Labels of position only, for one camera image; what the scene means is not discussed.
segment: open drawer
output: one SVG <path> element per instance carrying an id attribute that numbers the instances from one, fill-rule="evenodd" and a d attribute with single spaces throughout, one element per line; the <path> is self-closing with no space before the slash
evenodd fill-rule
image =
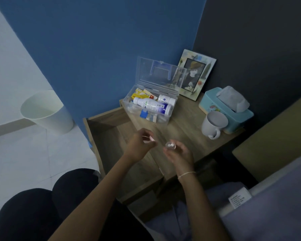
<path id="1" fill-rule="evenodd" d="M 123 155 L 126 144 L 137 131 L 123 107 L 83 119 L 100 174 L 104 177 Z M 163 179 L 150 153 L 127 173 L 117 198 L 129 204 L 151 190 Z"/>

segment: blue wall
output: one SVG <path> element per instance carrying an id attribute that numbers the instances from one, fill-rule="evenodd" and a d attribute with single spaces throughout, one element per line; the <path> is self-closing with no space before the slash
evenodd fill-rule
<path id="1" fill-rule="evenodd" d="M 114 109 L 137 56 L 177 64 L 192 49 L 206 0 L 0 0 L 0 10 L 85 133 Z"/>

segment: white trash can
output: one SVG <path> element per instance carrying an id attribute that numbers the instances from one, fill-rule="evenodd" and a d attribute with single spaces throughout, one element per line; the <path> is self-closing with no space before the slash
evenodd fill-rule
<path id="1" fill-rule="evenodd" d="M 68 133 L 74 122 L 53 90 L 40 91 L 29 97 L 20 108 L 24 118 L 56 134 Z"/>

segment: white tile floor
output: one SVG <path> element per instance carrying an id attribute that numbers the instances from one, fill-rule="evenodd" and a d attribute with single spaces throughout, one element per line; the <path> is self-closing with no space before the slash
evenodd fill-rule
<path id="1" fill-rule="evenodd" d="M 38 125 L 0 136 L 0 209 L 23 190 L 52 190 L 60 176 L 77 168 L 99 170 L 78 126 L 61 136 Z"/>

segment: white wall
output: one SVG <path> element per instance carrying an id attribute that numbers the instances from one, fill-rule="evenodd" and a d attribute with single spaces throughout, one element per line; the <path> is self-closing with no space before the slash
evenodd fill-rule
<path id="1" fill-rule="evenodd" d="M 0 125 L 21 119 L 20 106 L 50 84 L 0 12 Z"/>

